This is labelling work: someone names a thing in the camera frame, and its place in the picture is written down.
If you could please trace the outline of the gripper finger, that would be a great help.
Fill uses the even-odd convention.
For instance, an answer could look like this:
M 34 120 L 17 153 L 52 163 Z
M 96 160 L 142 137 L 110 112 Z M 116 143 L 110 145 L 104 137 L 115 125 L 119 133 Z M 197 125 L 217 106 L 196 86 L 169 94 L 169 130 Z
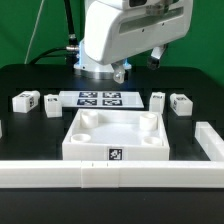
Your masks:
M 113 79 L 117 83 L 123 83 L 125 81 L 126 71 L 123 64 L 113 63 L 112 68 L 114 70 Z
M 151 70 L 156 70 L 160 67 L 160 61 L 162 59 L 163 54 L 166 51 L 167 46 L 161 45 L 158 47 L 155 47 L 152 50 L 151 55 L 148 57 L 147 66 Z

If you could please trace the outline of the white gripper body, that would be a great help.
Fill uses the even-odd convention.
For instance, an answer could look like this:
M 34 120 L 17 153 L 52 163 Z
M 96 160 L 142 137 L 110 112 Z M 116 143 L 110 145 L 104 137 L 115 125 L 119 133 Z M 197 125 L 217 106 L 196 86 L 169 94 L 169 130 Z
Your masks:
M 193 0 L 94 0 L 85 21 L 88 57 L 107 65 L 184 37 Z

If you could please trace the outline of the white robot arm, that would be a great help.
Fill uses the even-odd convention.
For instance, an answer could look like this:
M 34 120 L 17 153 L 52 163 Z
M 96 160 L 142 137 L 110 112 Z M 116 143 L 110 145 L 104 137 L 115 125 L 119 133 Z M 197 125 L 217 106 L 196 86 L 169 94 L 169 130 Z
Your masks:
M 192 10 L 193 0 L 85 0 L 75 72 L 121 84 L 131 69 L 127 59 L 145 51 L 157 69 L 168 44 L 187 34 Z

